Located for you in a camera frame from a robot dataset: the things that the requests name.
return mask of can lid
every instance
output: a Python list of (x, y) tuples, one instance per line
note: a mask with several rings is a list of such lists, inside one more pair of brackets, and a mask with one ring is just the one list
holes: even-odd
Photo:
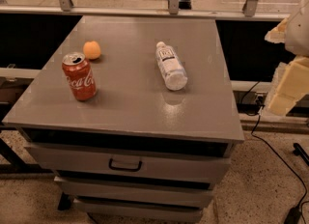
[(85, 60), (85, 55), (81, 52), (71, 52), (68, 53), (62, 62), (67, 66), (75, 66), (80, 64)]

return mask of orange ball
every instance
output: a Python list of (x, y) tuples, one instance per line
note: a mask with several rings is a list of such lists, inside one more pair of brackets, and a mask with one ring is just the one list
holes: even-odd
[(83, 51), (85, 57), (88, 58), (89, 60), (95, 60), (100, 56), (100, 47), (98, 43), (95, 41), (85, 42)]

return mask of plastic bottle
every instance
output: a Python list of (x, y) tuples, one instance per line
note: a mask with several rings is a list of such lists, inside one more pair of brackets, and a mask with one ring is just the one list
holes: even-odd
[(182, 89), (187, 83), (187, 76), (173, 47), (159, 42), (155, 56), (166, 87), (173, 91)]

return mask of gray cabinet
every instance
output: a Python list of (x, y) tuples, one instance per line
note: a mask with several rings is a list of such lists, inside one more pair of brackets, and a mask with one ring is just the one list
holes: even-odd
[[(98, 41), (97, 95), (72, 96), (65, 54)], [(166, 89), (155, 44), (173, 45), (188, 75)], [(214, 20), (84, 16), (4, 119), (88, 212), (197, 222), (243, 141)]]

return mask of coca-cola logo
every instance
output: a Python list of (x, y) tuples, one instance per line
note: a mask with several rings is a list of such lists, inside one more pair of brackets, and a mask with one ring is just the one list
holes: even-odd
[(95, 83), (92, 72), (90, 70), (86, 77), (70, 80), (70, 78), (67, 76), (67, 80), (69, 82), (70, 87), (76, 90), (82, 89), (84, 87), (89, 87), (91, 84)]

